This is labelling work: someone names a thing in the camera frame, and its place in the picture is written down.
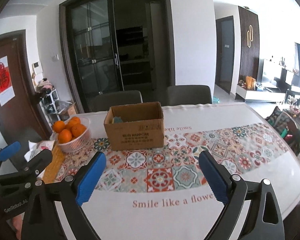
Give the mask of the teal tissue pack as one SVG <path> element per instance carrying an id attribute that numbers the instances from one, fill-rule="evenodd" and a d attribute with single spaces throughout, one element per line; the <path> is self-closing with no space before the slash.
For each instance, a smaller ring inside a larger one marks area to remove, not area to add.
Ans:
<path id="1" fill-rule="evenodd" d="M 111 121 L 112 124 L 117 124 L 117 123 L 122 123 L 122 122 L 123 122 L 123 120 L 121 119 L 120 116 L 113 117 L 113 119 Z"/>

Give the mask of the floral cloth cover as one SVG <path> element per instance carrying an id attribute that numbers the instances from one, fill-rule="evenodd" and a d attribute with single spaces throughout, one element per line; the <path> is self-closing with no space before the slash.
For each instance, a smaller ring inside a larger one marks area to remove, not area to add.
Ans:
<path id="1" fill-rule="evenodd" d="M 55 144 L 54 140 L 44 140 L 40 142 L 31 142 L 28 141 L 29 150 L 24 155 L 24 158 L 29 162 L 33 157 L 40 153 L 44 149 L 52 150 Z"/>

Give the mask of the yellow woven tissue box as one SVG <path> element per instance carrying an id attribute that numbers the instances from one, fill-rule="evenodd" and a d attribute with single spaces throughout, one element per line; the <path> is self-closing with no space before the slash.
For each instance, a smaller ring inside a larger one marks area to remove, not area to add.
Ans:
<path id="1" fill-rule="evenodd" d="M 65 154 L 62 152 L 59 145 L 55 145 L 52 149 L 52 161 L 44 171 L 43 182 L 45 184 L 50 184 L 55 181 L 64 160 Z"/>

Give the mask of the brown entrance door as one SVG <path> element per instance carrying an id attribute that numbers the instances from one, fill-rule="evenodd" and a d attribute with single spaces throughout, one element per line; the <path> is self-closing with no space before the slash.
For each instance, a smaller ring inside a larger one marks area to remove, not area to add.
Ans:
<path id="1" fill-rule="evenodd" d="M 7 143 L 32 128 L 43 139 L 51 134 L 38 103 L 26 51 L 26 31 L 0 35 L 0 132 Z"/>

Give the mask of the orange fruit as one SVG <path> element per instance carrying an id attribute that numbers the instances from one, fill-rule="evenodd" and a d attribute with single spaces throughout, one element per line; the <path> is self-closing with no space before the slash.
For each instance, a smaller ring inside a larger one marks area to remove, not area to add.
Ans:
<path id="1" fill-rule="evenodd" d="M 64 129 L 58 134 L 58 142 L 60 144 L 66 144 L 71 140 L 72 140 L 72 133 L 68 129 Z"/>
<path id="2" fill-rule="evenodd" d="M 77 138 L 79 136 L 81 136 L 85 131 L 86 131 L 87 127 L 83 124 L 76 124 L 72 127 L 71 129 L 71 133 L 73 135 L 73 137 Z"/>
<path id="3" fill-rule="evenodd" d="M 74 125 L 80 124 L 80 123 L 81 123 L 80 118 L 77 116 L 74 116 L 66 123 L 65 128 L 68 130 L 71 130 Z"/>
<path id="4" fill-rule="evenodd" d="M 66 127 L 66 124 L 64 123 L 64 121 L 58 120 L 53 124 L 52 129 L 56 133 L 61 133 L 61 131 L 63 131 L 65 129 L 65 127 Z"/>

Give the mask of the white fruit basket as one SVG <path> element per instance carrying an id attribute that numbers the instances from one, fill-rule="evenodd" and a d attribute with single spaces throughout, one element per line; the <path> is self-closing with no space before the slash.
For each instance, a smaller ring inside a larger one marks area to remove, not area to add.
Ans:
<path id="1" fill-rule="evenodd" d="M 90 140 L 89 126 L 89 119 L 78 116 L 73 116 L 67 121 L 56 121 L 52 125 L 51 140 L 55 140 L 64 153 L 76 152 Z"/>

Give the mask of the white shoe rack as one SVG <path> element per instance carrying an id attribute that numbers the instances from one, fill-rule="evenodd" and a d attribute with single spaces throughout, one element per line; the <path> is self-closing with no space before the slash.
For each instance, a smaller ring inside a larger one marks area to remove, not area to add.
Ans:
<path id="1" fill-rule="evenodd" d="M 51 88 L 42 88 L 40 91 L 42 107 L 47 114 L 49 122 L 60 120 L 58 117 L 57 101 L 59 100 L 57 90 Z"/>

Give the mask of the dark chair left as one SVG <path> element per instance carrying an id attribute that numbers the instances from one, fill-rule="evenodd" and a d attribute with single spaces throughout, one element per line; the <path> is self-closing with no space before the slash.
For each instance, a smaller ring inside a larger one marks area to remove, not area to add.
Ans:
<path id="1" fill-rule="evenodd" d="M 128 90 L 106 93 L 96 96 L 90 108 L 93 112 L 108 111 L 110 107 L 143 103 L 142 95 L 138 90 Z"/>

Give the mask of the dark chair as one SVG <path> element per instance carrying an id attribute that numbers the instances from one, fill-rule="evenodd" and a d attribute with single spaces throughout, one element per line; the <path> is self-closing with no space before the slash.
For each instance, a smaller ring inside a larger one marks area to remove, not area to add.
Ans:
<path id="1" fill-rule="evenodd" d="M 142 95 L 138 90 L 128 90 L 106 93 L 96 96 L 90 108 L 93 112 L 108 111 L 110 107 L 143 103 Z"/>
<path id="2" fill-rule="evenodd" d="M 167 88 L 167 105 L 212 104 L 212 95 L 206 85 L 179 85 Z"/>

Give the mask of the patterned tablecloth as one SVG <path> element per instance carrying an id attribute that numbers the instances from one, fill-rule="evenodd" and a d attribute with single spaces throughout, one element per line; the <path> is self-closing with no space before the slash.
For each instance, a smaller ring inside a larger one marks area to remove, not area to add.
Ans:
<path id="1" fill-rule="evenodd" d="M 166 106 L 164 145 L 115 151 L 104 129 L 106 112 L 87 114 L 91 140 L 69 153 L 56 180 L 74 175 L 97 151 L 107 164 L 83 210 L 102 239 L 204 239 L 223 204 L 198 165 L 208 150 L 232 174 L 270 180 L 281 214 L 300 201 L 300 164 L 284 140 L 245 103 Z"/>

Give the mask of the brown cardboard box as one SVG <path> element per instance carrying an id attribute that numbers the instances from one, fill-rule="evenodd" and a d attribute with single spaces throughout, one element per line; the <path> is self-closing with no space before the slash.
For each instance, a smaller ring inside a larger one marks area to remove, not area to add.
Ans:
<path id="1" fill-rule="evenodd" d="M 122 123 L 112 124 L 120 116 Z M 159 102 L 110 107 L 104 120 L 110 146 L 115 151 L 164 146 L 164 114 Z"/>

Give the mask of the white tv console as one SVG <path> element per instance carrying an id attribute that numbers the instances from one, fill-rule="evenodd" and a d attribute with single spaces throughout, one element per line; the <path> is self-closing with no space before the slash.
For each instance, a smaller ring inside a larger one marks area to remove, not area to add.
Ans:
<path id="1" fill-rule="evenodd" d="M 237 85 L 236 88 L 236 98 L 240 98 L 243 101 L 283 102 L 285 97 L 286 94 L 282 93 L 277 87 L 264 87 L 263 90 L 247 90 Z"/>

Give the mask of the dark chair right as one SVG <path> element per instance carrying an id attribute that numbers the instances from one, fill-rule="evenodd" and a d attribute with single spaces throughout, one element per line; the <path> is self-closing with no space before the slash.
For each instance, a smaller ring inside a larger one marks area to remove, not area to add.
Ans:
<path id="1" fill-rule="evenodd" d="M 179 85 L 167 88 L 167 105 L 212 104 L 212 95 L 206 85 Z"/>

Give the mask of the black glass cabinet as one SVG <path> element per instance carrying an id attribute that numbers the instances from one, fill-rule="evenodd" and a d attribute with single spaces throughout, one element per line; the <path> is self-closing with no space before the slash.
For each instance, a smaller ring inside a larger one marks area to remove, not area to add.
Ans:
<path id="1" fill-rule="evenodd" d="M 62 54 L 81 113 L 110 93 L 167 104 L 174 79 L 170 0 L 67 0 L 59 5 Z"/>

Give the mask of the wall intercom panel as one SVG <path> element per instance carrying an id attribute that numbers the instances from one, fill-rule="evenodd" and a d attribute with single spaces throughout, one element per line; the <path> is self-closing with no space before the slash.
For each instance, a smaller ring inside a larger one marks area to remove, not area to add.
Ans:
<path id="1" fill-rule="evenodd" d="M 32 68 L 35 75 L 39 75 L 43 73 L 42 64 L 40 61 L 33 63 Z"/>

